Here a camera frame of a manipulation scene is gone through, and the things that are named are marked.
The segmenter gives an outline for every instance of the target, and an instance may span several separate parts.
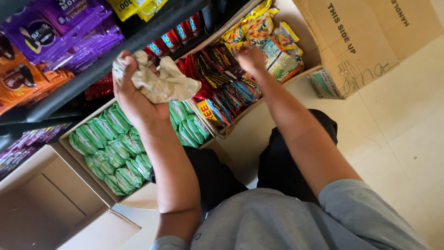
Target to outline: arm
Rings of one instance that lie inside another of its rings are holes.
[[[152,104],[133,85],[137,62],[124,50],[127,67],[119,85],[113,77],[114,95],[138,130],[156,171],[160,222],[156,239],[173,235],[190,244],[201,223],[199,183],[193,166],[170,122],[168,103]]]
[[[294,161],[317,197],[335,180],[361,180],[316,118],[267,72],[257,47],[243,46],[238,60],[258,82]]]

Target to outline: person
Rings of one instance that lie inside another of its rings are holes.
[[[287,92],[258,48],[243,46],[238,61],[257,80],[277,128],[251,190],[214,151],[182,147],[168,104],[138,92],[131,82],[136,61],[129,51],[120,57],[127,67],[115,96],[155,171],[160,220],[152,250],[429,249],[341,155],[337,124]]]

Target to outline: left hand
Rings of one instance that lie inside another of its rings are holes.
[[[121,85],[117,83],[113,73],[114,96],[118,104],[140,133],[146,131],[149,135],[160,136],[160,132],[164,131],[166,126],[171,126],[168,103],[153,104],[140,93],[131,80],[138,69],[137,61],[127,50],[123,50],[119,57],[125,58],[127,66],[123,72]],[[155,67],[150,69],[153,73],[157,73]]]

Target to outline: hand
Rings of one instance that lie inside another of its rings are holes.
[[[264,54],[257,46],[251,44],[241,46],[236,57],[241,68],[253,76],[267,72]]]
[[[137,61],[127,50],[123,50],[119,57],[125,58],[127,66],[123,72],[121,85],[117,83],[113,72],[114,96],[118,104],[139,133],[147,132],[149,135],[160,136],[161,131],[168,126],[172,127],[168,103],[152,104],[140,93],[131,80],[138,69]],[[158,74],[155,67],[150,67],[150,69]]]

